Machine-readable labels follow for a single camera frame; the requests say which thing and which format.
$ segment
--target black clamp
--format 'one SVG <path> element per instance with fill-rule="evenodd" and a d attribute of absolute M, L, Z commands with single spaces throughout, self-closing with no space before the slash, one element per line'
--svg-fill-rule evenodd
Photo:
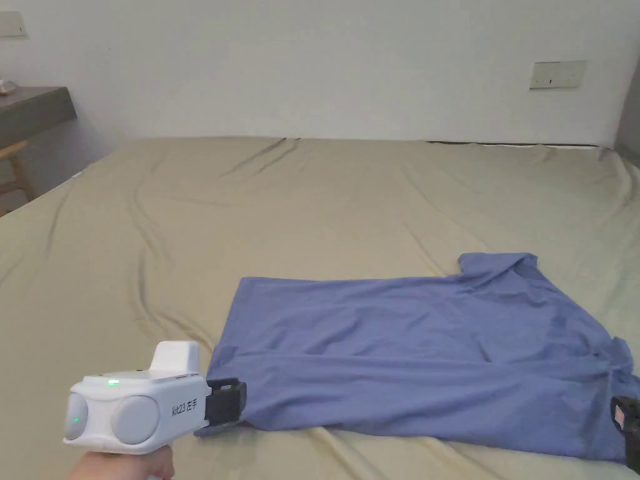
<path fill-rule="evenodd" d="M 204 418 L 210 427 L 235 424 L 246 405 L 246 383 L 237 378 L 207 380 L 211 395 L 206 399 Z"/>
<path fill-rule="evenodd" d="M 611 419 L 625 436 L 627 466 L 640 474 L 640 403 L 629 397 L 611 399 Z"/>

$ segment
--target hand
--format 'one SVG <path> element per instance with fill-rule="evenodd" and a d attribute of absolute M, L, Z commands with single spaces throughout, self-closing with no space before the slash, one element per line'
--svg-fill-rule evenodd
<path fill-rule="evenodd" d="M 87 452 L 70 480 L 147 480 L 150 476 L 170 480 L 174 473 L 173 451 L 166 445 L 147 455 Z"/>

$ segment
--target beige bed sheet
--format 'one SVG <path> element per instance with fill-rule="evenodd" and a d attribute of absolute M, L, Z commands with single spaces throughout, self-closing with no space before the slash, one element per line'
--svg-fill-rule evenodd
<path fill-rule="evenodd" d="M 205 369 L 247 275 L 446 275 L 463 252 L 533 252 L 638 357 L 639 181 L 603 149 L 134 144 L 0 220 L 1 476 L 65 478 L 81 452 L 62 444 L 61 423 L 84 374 L 144 368 L 166 339 L 197 340 Z M 322 428 L 174 447 L 177 480 L 635 478 L 612 463 Z"/>

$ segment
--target wall socket plate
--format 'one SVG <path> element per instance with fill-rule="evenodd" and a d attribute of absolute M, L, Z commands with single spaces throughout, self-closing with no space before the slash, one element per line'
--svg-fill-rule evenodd
<path fill-rule="evenodd" d="M 27 36 L 20 12 L 0 12 L 0 36 Z"/>
<path fill-rule="evenodd" d="M 586 60 L 534 63 L 529 89 L 578 88 L 586 70 Z"/>

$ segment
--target wooden chair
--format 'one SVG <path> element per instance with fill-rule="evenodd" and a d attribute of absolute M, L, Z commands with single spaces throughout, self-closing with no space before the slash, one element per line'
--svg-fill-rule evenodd
<path fill-rule="evenodd" d="M 9 160 L 14 178 L 9 182 L 0 184 L 0 195 L 4 195 L 5 193 L 15 190 L 22 190 L 24 192 L 24 196 L 27 197 L 27 202 L 30 202 L 34 200 L 37 195 L 31 185 L 31 182 L 27 178 L 27 175 L 24 173 L 24 169 L 20 163 L 20 159 L 18 158 L 18 152 L 26 146 L 26 141 L 20 141 L 18 143 L 14 143 L 10 147 L 0 150 L 0 161 Z"/>

